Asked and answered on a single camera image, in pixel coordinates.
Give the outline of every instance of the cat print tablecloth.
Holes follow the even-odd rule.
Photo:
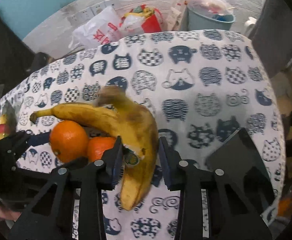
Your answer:
[[[267,224],[274,220],[284,179],[283,129],[270,81],[249,39],[222,30],[126,37],[45,66],[5,95],[1,104],[8,100],[19,109],[17,130],[38,134],[51,130],[60,120],[48,116],[32,124],[29,116],[33,111],[63,102],[94,103],[105,85],[122,87],[135,102],[146,106],[156,118],[159,136],[166,136],[182,158],[196,160],[202,169],[206,169],[206,157],[233,131],[246,127],[276,195],[262,217]],[[91,137],[101,135],[93,129],[87,132]],[[61,163],[45,144],[29,148],[17,164],[50,172]],[[157,164],[151,190],[134,210],[122,209],[120,184],[102,192],[108,239],[174,237],[179,192],[167,190]],[[208,236],[204,192],[202,198],[204,236]],[[78,202],[74,238],[77,228]]]

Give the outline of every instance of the trash can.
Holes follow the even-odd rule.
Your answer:
[[[204,15],[200,15],[190,8],[187,7],[188,11],[188,30],[211,30],[211,29],[219,29],[219,30],[230,30],[231,25],[235,22],[236,18],[234,15],[226,15],[224,16],[225,22],[214,20],[208,18]]]

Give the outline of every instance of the orange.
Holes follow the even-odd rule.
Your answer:
[[[61,121],[49,136],[53,153],[64,163],[86,156],[88,141],[84,128],[73,121]]]
[[[104,151],[114,147],[116,138],[114,137],[94,137],[89,140],[87,156],[90,162],[102,158]]]

